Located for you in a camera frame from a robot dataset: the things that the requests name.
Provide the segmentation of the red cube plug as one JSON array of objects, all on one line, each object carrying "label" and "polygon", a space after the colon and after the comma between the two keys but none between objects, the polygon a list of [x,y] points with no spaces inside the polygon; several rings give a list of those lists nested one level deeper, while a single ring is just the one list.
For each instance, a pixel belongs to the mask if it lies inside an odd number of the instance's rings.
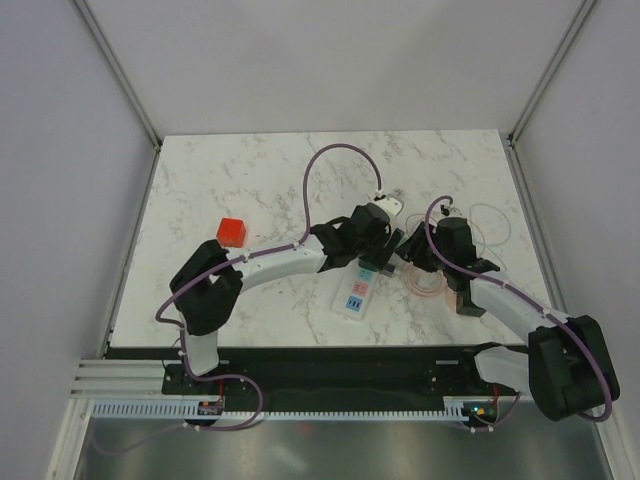
[{"label": "red cube plug", "polygon": [[242,248],[247,237],[247,227],[243,220],[236,218],[222,218],[220,220],[216,239],[223,247]]}]

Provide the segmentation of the small grey charger plug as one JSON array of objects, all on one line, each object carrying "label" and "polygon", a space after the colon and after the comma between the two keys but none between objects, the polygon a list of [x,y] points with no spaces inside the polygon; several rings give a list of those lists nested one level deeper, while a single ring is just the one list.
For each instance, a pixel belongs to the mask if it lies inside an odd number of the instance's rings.
[{"label": "small grey charger plug", "polygon": [[392,278],[396,274],[396,267],[392,264],[387,264],[381,273],[389,278]]}]

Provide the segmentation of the white power strip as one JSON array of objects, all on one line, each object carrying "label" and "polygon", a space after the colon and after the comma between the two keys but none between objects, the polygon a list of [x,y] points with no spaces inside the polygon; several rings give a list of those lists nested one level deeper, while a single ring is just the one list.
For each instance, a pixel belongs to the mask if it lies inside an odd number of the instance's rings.
[{"label": "white power strip", "polygon": [[362,321],[374,295],[379,273],[354,260],[346,268],[331,304],[331,310],[354,321]]}]

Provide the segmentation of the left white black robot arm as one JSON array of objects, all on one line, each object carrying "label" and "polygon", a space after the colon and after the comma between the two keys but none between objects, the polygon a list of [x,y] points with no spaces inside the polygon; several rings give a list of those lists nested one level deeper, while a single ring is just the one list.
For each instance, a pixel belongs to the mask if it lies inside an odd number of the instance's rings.
[{"label": "left white black robot arm", "polygon": [[341,269],[357,258],[382,268],[402,238],[392,231],[402,209],[399,200],[381,197],[356,206],[349,217],[311,227],[302,241],[281,241],[262,250],[225,248],[216,240],[202,243],[169,283],[170,303],[184,321],[185,382],[198,393],[218,385],[218,330],[242,293],[289,276]]}]

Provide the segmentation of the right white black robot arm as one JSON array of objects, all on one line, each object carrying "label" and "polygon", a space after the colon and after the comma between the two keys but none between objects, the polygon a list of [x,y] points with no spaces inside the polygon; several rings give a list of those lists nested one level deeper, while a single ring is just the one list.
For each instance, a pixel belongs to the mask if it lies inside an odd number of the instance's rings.
[{"label": "right white black robot arm", "polygon": [[489,313],[524,343],[524,350],[495,342],[466,349],[457,371],[465,391],[506,386],[531,396],[553,421],[573,415],[593,422],[610,418],[620,386],[598,322],[548,308],[522,291],[478,256],[466,219],[421,222],[395,252],[418,269],[442,273],[461,314]]}]

